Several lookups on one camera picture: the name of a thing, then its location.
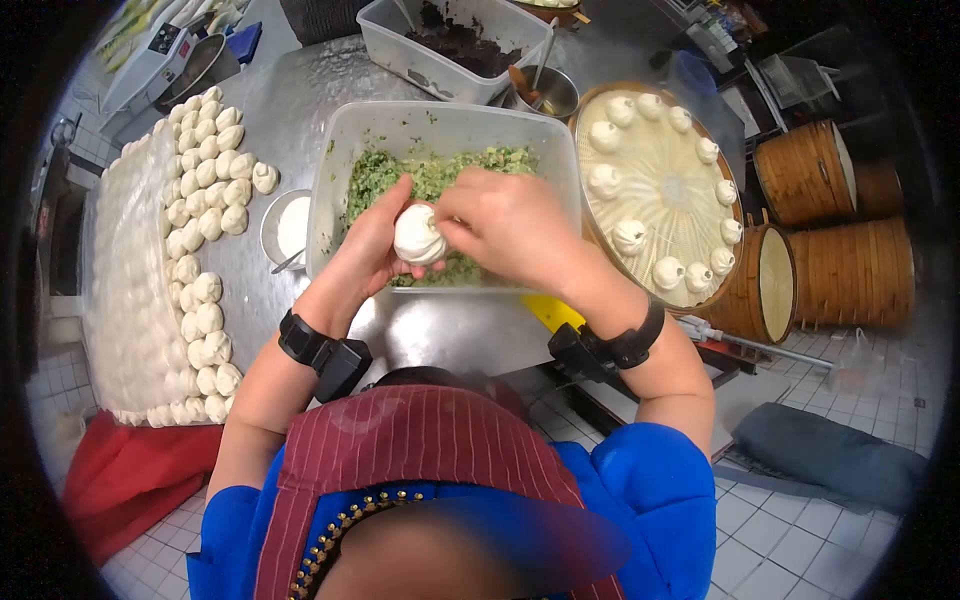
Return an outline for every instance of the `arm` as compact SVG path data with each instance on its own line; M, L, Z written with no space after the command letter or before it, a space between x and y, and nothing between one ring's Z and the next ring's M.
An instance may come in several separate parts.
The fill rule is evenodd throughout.
M437 221L453 248L560 298L601 339L637 328L646 317L643 290L576 235L543 180L465 169L438 201ZM622 376L644 398L637 421L678 429L709 456L713 388L696 348L669 315L650 358Z
M367 298L394 276L423 277L393 251L394 221L408 205L413 180L404 176L350 228L347 239L324 271L294 302L293 312L331 338L347 336L350 322ZM433 265L441 269L443 262ZM260 489L291 420L306 409L317 374L277 344L278 333L260 350L233 401L224 427L207 502L230 486Z

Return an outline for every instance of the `dark filling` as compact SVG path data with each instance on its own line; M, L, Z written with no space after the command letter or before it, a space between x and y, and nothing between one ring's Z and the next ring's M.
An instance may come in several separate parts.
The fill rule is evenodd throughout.
M409 32L406 35L409 39L480 77L498 77L508 66L520 60L519 48L504 54L495 41L481 39L483 26L476 18L472 27L454 24L452 18L444 19L440 9L428 0L423 0L420 18L423 20L423 33Z

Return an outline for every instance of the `blue shirt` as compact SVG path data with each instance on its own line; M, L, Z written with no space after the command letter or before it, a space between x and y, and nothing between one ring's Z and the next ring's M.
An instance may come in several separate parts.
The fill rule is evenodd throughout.
M577 479L587 508L616 523L633 552L617 572L627 598L696 599L707 595L716 546L716 500L709 463L683 433L655 423L632 423L587 453L579 444L552 444ZM204 513L201 550L187 555L190 596L196 600L251 598L260 551L276 499L284 449L263 490L234 486L217 492ZM443 482L397 482L425 498L505 494ZM308 540L371 490L336 492L318 499Z

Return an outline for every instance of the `red cloth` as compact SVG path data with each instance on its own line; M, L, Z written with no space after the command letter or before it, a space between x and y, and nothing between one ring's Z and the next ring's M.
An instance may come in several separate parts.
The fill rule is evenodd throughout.
M90 560L103 566L204 484L223 425L126 427L100 412L66 475L62 506Z

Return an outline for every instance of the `spoon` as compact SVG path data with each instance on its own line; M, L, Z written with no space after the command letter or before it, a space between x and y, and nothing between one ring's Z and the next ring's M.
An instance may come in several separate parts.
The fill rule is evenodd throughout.
M273 269L272 271L270 271L270 275L276 275L276 274L279 273L280 271L283 271L284 269L286 269L287 267L289 267L290 264L291 264L293 261L297 260L297 259L300 257L300 255L303 254L304 252L306 252L306 248L304 248L304 249L301 250L300 252L295 253L293 256L291 256L290 258L287 258L286 260L284 260L284 261L281 262L280 264L276 265L276 268Z
M519 67L515 64L511 64L507 67L507 72L510 74L510 81L514 84L516 88L516 93L520 95L520 98L523 99L523 102L528 105L532 105L540 96L539 92L532 92L527 89L527 80L523 77L523 72L520 71Z
M407 11L407 5L403 4L403 0L394 0L396 7L400 9L400 12L403 13L403 16L407 19L407 24L410 25L410 31L413 33L417 32L417 28L414 27L414 20L410 18L410 13Z
M550 58L550 52L553 51L553 40L557 36L557 26L560 24L560 18L555 16L550 21L550 30L546 33L546 40L543 42L543 53L540 55L540 64L537 65L537 74L534 75L534 83L530 86L531 91L537 91L537 84L540 83L540 73L546 65L546 60Z

